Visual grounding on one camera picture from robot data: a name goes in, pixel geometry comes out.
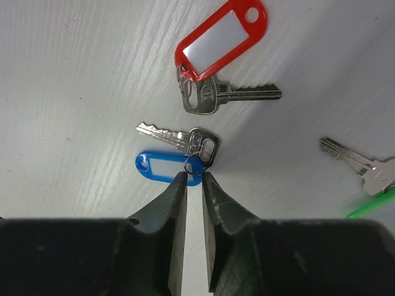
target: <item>blue key tag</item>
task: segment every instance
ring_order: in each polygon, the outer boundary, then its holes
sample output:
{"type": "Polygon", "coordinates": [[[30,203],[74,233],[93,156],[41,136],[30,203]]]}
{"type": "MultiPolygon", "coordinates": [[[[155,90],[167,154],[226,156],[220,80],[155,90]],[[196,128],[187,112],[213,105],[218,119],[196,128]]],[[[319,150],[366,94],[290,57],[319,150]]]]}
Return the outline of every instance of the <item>blue key tag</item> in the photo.
{"type": "Polygon", "coordinates": [[[144,151],[136,157],[137,170],[147,179],[171,183],[181,171],[188,170],[188,186],[196,186],[202,182],[205,168],[197,156],[144,151]]]}

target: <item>silver key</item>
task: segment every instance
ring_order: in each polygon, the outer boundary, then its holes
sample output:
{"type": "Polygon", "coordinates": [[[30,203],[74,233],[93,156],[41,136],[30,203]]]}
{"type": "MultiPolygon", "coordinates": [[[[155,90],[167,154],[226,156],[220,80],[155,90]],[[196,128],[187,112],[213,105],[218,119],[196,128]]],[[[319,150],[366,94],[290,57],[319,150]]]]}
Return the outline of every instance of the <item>silver key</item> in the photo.
{"type": "Polygon", "coordinates": [[[278,100],[283,96],[282,91],[274,84],[266,84],[256,88],[233,88],[227,83],[220,82],[214,76],[195,83],[195,86],[197,104],[191,104],[190,96],[183,95],[183,105],[187,112],[200,115],[213,114],[220,105],[232,101],[269,101],[278,100]]]}
{"type": "Polygon", "coordinates": [[[208,152],[210,154],[210,159],[205,158],[205,153],[200,155],[206,167],[212,166],[220,146],[220,139],[215,134],[202,128],[194,128],[189,133],[184,133],[182,131],[177,132],[158,129],[154,125],[146,125],[142,122],[136,126],[136,130],[140,134],[147,134],[155,139],[174,145],[185,155],[191,155],[200,151],[208,152]]]}
{"type": "Polygon", "coordinates": [[[321,148],[337,160],[345,160],[364,179],[364,191],[374,196],[386,192],[395,182],[395,158],[385,162],[370,160],[350,148],[330,139],[321,139],[321,148]]]}

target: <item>key head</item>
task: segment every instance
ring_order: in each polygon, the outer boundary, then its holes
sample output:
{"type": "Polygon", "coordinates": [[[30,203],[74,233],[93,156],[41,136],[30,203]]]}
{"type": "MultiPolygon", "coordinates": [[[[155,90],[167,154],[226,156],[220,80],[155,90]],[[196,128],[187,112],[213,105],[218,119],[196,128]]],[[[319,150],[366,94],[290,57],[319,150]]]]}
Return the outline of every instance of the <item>key head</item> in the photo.
{"type": "Polygon", "coordinates": [[[220,92],[220,83],[213,77],[202,82],[195,83],[197,92],[197,104],[190,103],[188,97],[183,96],[185,111],[192,114],[210,115],[218,110],[217,96],[220,92]]]}
{"type": "Polygon", "coordinates": [[[363,189],[372,196],[384,192],[395,182],[395,158],[385,162],[373,161],[374,170],[367,170],[363,175],[363,189]]]}
{"type": "Polygon", "coordinates": [[[220,138],[203,128],[194,128],[188,134],[189,144],[186,154],[191,155],[199,151],[206,151],[210,154],[210,157],[208,157],[208,154],[202,153],[200,158],[205,167],[211,167],[220,147],[220,138]]]}

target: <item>red key tag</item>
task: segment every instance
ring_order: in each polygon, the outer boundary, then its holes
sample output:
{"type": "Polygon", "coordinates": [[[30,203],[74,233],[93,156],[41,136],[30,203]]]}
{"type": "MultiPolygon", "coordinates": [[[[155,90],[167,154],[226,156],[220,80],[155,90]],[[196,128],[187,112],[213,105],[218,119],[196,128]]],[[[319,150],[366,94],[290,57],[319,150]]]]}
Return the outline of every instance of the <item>red key tag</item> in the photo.
{"type": "Polygon", "coordinates": [[[176,67],[187,80],[206,80],[258,42],[266,29],[259,0],[229,0],[179,43],[176,67]]]}

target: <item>tabletop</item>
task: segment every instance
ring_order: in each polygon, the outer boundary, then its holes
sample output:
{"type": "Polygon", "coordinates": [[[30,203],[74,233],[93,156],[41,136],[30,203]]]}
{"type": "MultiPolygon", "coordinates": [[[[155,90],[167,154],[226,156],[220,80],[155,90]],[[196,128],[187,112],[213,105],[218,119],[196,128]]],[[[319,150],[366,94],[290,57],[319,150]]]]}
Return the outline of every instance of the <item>tabletop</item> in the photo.
{"type": "MultiPolygon", "coordinates": [[[[225,0],[4,0],[0,3],[0,216],[126,217],[166,187],[135,168],[140,135],[206,128],[210,169],[261,218],[342,218],[372,198],[330,136],[395,156],[395,2],[263,0],[268,30],[218,78],[275,83],[279,101],[183,110],[177,44],[225,0]]],[[[201,188],[188,189],[183,295],[206,295],[201,188]]]]}

